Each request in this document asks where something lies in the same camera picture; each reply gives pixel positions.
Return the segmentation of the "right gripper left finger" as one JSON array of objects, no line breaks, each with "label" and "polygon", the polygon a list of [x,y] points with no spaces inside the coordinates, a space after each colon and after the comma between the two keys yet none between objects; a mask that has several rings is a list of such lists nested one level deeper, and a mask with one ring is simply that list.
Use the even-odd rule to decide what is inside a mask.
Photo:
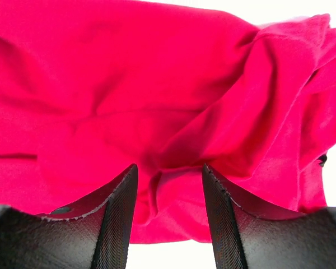
[{"label": "right gripper left finger", "polygon": [[0,205],[0,268],[125,268],[137,187],[133,164],[49,214]]}]

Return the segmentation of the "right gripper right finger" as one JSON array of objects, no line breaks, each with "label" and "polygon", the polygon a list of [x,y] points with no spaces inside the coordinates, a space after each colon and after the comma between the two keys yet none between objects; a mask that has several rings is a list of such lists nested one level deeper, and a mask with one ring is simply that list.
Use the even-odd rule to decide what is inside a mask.
[{"label": "right gripper right finger", "polygon": [[217,268],[336,268],[336,207],[291,211],[208,165],[202,183]]}]

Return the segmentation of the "red t shirt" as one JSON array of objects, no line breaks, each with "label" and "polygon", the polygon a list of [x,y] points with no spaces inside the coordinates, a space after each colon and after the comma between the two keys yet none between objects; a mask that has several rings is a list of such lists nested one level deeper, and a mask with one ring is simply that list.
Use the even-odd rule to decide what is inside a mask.
[{"label": "red t shirt", "polygon": [[141,1],[0,1],[2,205],[49,212],[135,163],[132,243],[208,243],[203,164],[310,213],[334,144],[327,14],[258,27]]}]

